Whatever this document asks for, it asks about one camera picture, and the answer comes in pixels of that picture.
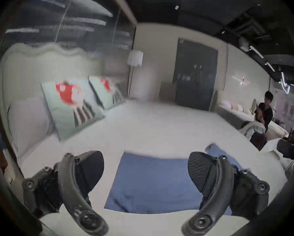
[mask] black t-shirt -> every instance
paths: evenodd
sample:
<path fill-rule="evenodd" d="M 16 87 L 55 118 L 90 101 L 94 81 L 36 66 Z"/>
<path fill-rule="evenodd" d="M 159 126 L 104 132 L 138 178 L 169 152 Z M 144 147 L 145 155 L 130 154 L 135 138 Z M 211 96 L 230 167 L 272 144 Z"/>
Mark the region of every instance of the black t-shirt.
<path fill-rule="evenodd" d="M 268 124 L 270 123 L 270 121 L 273 118 L 273 113 L 272 113 L 271 106 L 269 106 L 269 108 L 267 108 L 265 110 L 265 103 L 260 103 L 258 105 L 258 107 L 262 110 L 263 119 L 265 121 L 265 124 L 264 125 L 265 125 L 266 131 L 267 131 Z"/>

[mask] white bedsheet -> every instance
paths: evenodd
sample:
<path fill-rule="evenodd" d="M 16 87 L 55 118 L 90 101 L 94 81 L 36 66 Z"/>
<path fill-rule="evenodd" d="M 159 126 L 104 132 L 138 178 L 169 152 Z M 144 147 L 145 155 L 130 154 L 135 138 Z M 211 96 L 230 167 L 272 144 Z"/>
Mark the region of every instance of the white bedsheet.
<path fill-rule="evenodd" d="M 47 137 L 20 165 L 24 177 L 31 177 L 44 166 L 53 167 L 63 155 L 100 150 L 105 161 L 102 178 L 89 193 L 93 209 L 109 225 L 108 235 L 182 235 L 180 226 L 195 210 L 159 215 L 137 215 L 104 209 L 104 205 L 124 151 L 162 158 L 188 158 L 192 151 L 204 151 L 211 143 L 270 185 L 269 202 L 281 190 L 286 177 L 279 160 L 260 153 L 245 136 L 216 113 L 161 103 L 127 101 L 106 112 L 106 119 L 59 142 Z M 60 214 L 42 218 L 59 235 L 86 235 L 62 206 Z M 231 235 L 246 219 L 223 216 L 210 235 Z"/>

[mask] ceiling duct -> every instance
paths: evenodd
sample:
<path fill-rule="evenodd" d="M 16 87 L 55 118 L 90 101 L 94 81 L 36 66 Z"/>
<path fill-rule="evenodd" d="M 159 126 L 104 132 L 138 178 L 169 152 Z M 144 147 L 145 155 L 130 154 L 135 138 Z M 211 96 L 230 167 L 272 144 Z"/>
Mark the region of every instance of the ceiling duct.
<path fill-rule="evenodd" d="M 252 31 L 258 36 L 262 36 L 266 33 L 265 29 L 254 18 L 250 18 L 245 23 L 239 25 L 234 31 L 238 34 Z"/>

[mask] pillow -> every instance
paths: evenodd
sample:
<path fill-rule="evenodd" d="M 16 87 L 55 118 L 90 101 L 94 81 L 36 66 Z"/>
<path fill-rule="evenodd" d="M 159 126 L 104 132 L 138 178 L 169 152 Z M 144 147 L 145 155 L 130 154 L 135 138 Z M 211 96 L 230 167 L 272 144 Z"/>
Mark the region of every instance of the pillow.
<path fill-rule="evenodd" d="M 89 76 L 88 79 L 103 108 L 108 109 L 125 101 L 121 91 L 110 79 L 95 76 Z"/>
<path fill-rule="evenodd" d="M 60 140 L 105 117 L 87 79 L 45 82 L 41 88 Z"/>
<path fill-rule="evenodd" d="M 241 104 L 238 104 L 238 112 L 243 112 L 243 107 Z"/>
<path fill-rule="evenodd" d="M 8 122 L 17 161 L 49 135 L 54 127 L 43 96 L 12 102 Z"/>
<path fill-rule="evenodd" d="M 242 107 L 243 107 L 243 112 L 244 112 L 244 113 L 249 114 L 249 115 L 252 114 L 252 113 L 251 113 L 251 110 L 249 110 L 249 108 L 248 108 L 246 105 L 243 104 Z"/>
<path fill-rule="evenodd" d="M 223 100 L 220 105 L 225 107 L 225 108 L 229 108 L 229 109 L 232 108 L 232 104 L 231 104 L 230 101 Z"/>
<path fill-rule="evenodd" d="M 231 105 L 232 105 L 232 108 L 231 109 L 233 109 L 234 111 L 239 111 L 239 107 L 238 107 L 238 104 L 237 103 L 232 102 Z"/>

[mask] ceiling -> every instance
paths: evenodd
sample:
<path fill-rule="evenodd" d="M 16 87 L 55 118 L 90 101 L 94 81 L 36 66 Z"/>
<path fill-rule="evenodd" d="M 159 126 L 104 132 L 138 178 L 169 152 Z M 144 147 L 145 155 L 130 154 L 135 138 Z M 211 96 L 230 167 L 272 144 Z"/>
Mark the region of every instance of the ceiling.
<path fill-rule="evenodd" d="M 281 72 L 294 84 L 294 44 L 278 9 L 281 0 L 126 0 L 138 22 L 157 22 L 195 29 L 236 47 L 239 39 L 255 47 L 247 54 L 275 80 Z M 265 65 L 269 62 L 273 69 Z"/>

